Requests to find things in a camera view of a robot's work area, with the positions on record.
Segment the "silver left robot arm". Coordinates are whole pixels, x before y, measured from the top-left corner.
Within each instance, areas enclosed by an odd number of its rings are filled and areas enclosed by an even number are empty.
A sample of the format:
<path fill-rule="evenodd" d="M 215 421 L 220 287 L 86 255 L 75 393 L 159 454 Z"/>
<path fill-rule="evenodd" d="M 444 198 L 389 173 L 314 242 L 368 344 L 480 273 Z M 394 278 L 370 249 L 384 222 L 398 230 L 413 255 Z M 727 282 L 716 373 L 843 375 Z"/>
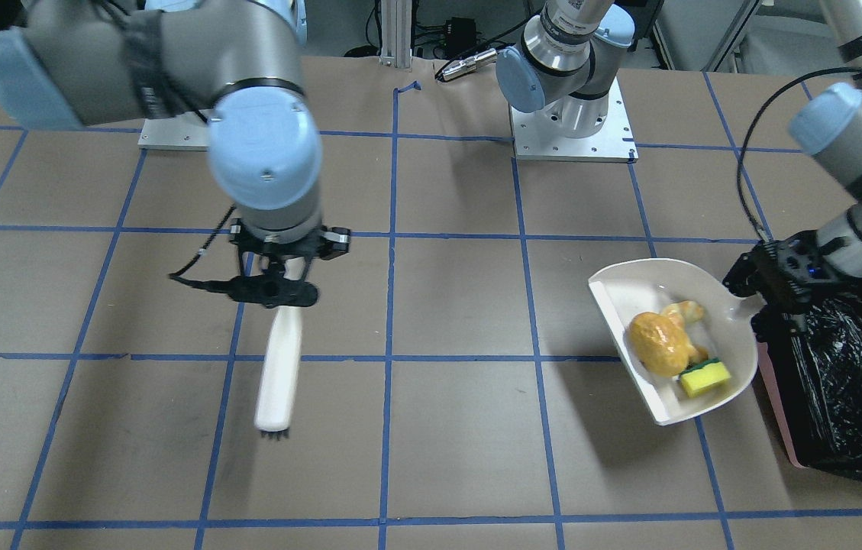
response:
<path fill-rule="evenodd" d="M 852 83 L 839 82 L 793 116 L 788 132 L 804 154 L 854 199 L 843 215 L 814 231 L 771 241 L 754 223 L 758 246 L 741 255 L 724 285 L 736 296 L 762 295 L 788 316 L 793 333 L 819 297 L 848 291 L 862 279 L 862 1 L 822 1 Z M 560 135 L 595 133 L 633 18 L 612 1 L 548 1 L 524 22 L 519 42 L 501 49 L 496 76 L 508 104 L 522 114 L 560 106 Z"/>

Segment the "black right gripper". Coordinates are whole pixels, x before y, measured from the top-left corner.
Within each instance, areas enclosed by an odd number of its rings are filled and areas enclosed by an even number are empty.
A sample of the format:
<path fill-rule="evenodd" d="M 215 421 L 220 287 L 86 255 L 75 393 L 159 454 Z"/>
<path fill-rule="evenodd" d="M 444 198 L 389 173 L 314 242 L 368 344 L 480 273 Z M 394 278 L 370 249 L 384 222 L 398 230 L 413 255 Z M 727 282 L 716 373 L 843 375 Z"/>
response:
<path fill-rule="evenodd" d="M 336 260 L 350 251 L 353 231 L 328 227 L 310 218 L 285 231 L 262 234 L 252 232 L 242 218 L 235 217 L 228 236 L 236 247 L 238 263 L 245 264 L 246 254 Z M 189 280 L 171 273 L 169 278 L 189 288 L 226 295 L 236 303 L 260 304 L 266 309 L 280 306 L 306 309 L 314 306 L 319 297 L 318 288 L 312 283 L 274 274 L 240 275 L 229 280 Z"/>

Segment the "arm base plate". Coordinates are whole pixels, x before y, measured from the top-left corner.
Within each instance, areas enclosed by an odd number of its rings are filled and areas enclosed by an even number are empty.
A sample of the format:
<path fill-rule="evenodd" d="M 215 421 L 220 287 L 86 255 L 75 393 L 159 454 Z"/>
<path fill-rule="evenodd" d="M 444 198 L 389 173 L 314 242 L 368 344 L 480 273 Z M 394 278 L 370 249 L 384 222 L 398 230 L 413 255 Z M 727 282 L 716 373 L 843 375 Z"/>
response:
<path fill-rule="evenodd" d="M 571 96 L 525 114 L 508 108 L 515 157 L 518 160 L 639 160 L 631 123 L 617 78 L 608 94 L 595 100 Z"/>
<path fill-rule="evenodd" d="M 205 152 L 208 149 L 208 126 L 194 114 L 147 119 L 141 128 L 138 147 L 144 150 Z"/>

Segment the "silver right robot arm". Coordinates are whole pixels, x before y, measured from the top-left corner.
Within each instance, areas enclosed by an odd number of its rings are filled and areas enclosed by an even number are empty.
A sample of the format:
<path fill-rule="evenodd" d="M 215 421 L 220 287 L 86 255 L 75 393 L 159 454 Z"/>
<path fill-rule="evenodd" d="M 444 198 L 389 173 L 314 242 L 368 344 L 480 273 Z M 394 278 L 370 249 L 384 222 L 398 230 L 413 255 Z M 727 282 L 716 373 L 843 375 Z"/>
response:
<path fill-rule="evenodd" d="M 323 161 L 305 101 L 302 1 L 34 1 L 0 31 L 0 105 L 23 128 L 79 130 L 194 114 L 238 217 L 231 243 L 259 275 L 171 279 L 238 303 L 306 309 L 315 260 L 348 252 L 322 221 Z"/>

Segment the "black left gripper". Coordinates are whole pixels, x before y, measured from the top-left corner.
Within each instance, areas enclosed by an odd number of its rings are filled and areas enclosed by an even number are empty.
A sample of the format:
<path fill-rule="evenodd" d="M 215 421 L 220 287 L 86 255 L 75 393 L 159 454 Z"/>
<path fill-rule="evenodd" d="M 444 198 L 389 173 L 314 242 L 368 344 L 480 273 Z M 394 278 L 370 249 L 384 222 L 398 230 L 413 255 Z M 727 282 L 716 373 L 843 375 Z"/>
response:
<path fill-rule="evenodd" d="M 840 275 L 825 261 L 815 233 L 797 233 L 739 255 L 722 285 L 737 297 L 762 296 L 782 313 L 791 334 L 806 334 L 812 303 L 838 290 Z"/>

